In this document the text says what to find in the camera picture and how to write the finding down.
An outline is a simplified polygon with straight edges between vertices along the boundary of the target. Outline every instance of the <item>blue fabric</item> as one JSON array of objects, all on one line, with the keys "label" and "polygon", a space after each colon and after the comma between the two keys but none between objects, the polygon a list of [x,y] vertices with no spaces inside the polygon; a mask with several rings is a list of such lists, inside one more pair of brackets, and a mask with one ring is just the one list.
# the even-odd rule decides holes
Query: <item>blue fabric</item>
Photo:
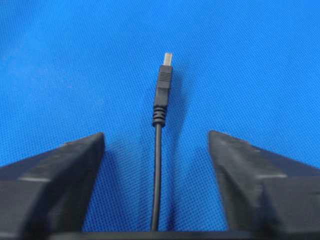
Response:
[{"label": "blue fabric", "polygon": [[173,53],[160,230],[226,230],[209,130],[320,167],[319,1],[0,2],[0,164],[96,132],[84,231],[148,231],[152,107]]}]

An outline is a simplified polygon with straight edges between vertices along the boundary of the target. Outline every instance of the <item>usb connector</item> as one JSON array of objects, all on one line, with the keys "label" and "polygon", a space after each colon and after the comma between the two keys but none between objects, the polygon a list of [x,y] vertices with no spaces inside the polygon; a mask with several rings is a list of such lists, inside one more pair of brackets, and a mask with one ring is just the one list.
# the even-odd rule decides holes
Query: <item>usb connector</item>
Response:
[{"label": "usb connector", "polygon": [[160,124],[161,127],[166,125],[166,114],[169,102],[169,91],[173,68],[171,66],[172,53],[165,53],[163,65],[160,66],[158,80],[156,83],[155,97],[153,103],[153,120],[152,125],[155,127]]}]

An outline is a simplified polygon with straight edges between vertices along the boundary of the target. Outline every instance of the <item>black cable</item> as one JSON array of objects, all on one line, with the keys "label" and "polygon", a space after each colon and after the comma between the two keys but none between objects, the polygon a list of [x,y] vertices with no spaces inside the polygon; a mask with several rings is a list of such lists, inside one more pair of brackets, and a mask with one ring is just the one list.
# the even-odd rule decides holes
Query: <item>black cable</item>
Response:
[{"label": "black cable", "polygon": [[172,54],[166,53],[163,65],[160,66],[153,103],[152,125],[155,127],[154,146],[154,190],[151,217],[151,231],[158,231],[161,199],[161,134],[166,125],[166,113],[169,102],[173,68]]},{"label": "black cable", "polygon": [[151,219],[151,231],[158,231],[160,199],[161,199],[161,134],[162,126],[155,126],[155,145],[154,145],[154,190],[153,190],[153,208]]}]

